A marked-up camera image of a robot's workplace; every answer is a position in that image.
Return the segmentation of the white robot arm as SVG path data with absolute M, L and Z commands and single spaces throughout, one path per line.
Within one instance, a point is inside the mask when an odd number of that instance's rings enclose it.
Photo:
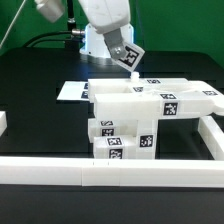
M 34 0 L 37 10 L 50 22 L 64 13 L 62 0 Z M 113 59 L 125 56 L 121 28 L 130 22 L 129 0 L 78 0 L 89 23 L 104 42 Z

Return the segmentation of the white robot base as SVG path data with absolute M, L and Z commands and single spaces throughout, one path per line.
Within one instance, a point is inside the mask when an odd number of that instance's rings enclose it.
M 133 43 L 134 28 L 127 24 L 118 28 L 121 30 L 123 43 Z M 104 34 L 98 34 L 95 28 L 88 24 L 85 28 L 85 44 L 80 49 L 81 58 L 88 62 L 102 65 L 115 65 L 104 41 Z

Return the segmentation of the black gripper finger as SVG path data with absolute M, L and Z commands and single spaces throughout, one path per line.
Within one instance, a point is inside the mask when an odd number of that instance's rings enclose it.
M 104 41 L 114 60 L 123 58 L 126 54 L 121 30 L 116 29 L 104 34 Z

